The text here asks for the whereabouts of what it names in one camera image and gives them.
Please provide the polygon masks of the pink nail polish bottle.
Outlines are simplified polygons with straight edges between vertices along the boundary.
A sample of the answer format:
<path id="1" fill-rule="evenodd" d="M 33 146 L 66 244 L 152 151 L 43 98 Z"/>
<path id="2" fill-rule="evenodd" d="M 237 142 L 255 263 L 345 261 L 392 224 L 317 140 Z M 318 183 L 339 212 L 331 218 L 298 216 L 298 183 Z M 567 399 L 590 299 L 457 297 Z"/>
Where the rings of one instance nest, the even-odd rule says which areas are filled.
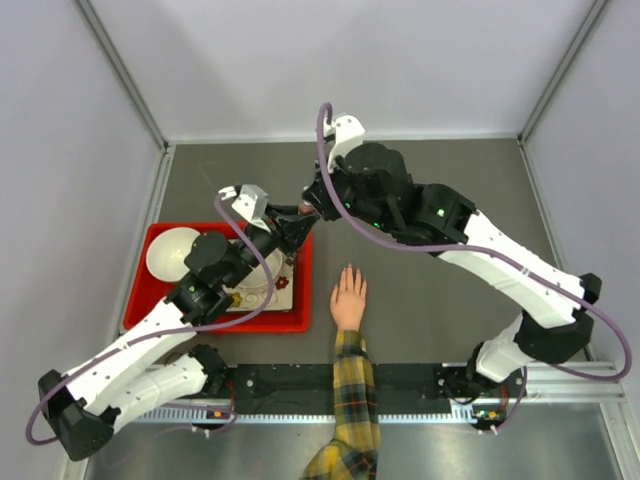
<path id="1" fill-rule="evenodd" d="M 309 215 L 314 211 L 314 208 L 312 205 L 306 203 L 306 202 L 302 202 L 299 204 L 298 206 L 298 212 L 302 215 Z"/>

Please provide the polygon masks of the yellow plaid sleeve forearm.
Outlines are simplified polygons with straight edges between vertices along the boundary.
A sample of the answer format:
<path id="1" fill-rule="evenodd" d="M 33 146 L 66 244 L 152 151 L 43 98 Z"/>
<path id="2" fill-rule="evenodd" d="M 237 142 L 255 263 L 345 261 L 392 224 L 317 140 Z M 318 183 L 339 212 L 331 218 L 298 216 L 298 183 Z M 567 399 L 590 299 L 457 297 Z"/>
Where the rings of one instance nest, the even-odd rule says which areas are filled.
<path id="1" fill-rule="evenodd" d="M 374 479 L 381 444 L 373 365 L 356 331 L 336 335 L 333 438 L 310 460 L 303 479 Z"/>

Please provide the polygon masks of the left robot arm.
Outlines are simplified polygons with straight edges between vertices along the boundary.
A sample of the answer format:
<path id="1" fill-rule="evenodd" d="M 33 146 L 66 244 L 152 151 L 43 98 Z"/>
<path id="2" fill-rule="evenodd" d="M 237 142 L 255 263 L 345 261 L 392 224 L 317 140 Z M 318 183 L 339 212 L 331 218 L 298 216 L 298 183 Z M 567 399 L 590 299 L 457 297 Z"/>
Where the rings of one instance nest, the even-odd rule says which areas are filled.
<path id="1" fill-rule="evenodd" d="M 232 236 L 198 233 L 184 259 L 185 274 L 133 328 L 83 364 L 43 375 L 36 411 L 67 457 L 95 455 L 124 426 L 181 397 L 220 394 L 227 367 L 211 347 L 197 345 L 165 367 L 149 368 L 200 333 L 261 315 L 276 291 L 268 256 L 294 259 L 317 220 L 295 206 L 269 205 L 255 224 L 229 220 Z"/>

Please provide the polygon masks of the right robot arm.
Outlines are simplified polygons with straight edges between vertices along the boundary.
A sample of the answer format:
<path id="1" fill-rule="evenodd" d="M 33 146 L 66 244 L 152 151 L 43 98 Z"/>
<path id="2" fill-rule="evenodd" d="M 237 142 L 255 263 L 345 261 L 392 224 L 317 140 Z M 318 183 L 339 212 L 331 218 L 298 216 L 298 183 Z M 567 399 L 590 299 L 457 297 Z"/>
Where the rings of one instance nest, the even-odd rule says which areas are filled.
<path id="1" fill-rule="evenodd" d="M 320 141 L 303 198 L 326 221 L 352 220 L 380 245 L 458 266 L 520 306 L 511 325 L 475 347 L 458 382 L 466 396 L 492 394 L 533 361 L 560 365 L 591 339 L 594 321 L 586 308 L 599 298 L 597 276 L 574 276 L 545 262 L 456 190 L 414 182 L 396 150 Z"/>

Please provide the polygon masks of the mannequin hand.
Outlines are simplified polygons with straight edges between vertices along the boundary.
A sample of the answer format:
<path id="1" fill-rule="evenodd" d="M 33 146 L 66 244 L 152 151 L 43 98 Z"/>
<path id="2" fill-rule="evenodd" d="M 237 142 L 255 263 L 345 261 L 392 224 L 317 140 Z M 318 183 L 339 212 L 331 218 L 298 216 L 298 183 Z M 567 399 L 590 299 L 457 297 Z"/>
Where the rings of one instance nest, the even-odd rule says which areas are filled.
<path id="1" fill-rule="evenodd" d="M 360 269 L 347 265 L 333 287 L 329 308 L 339 331 L 359 331 L 364 317 L 367 281 Z"/>

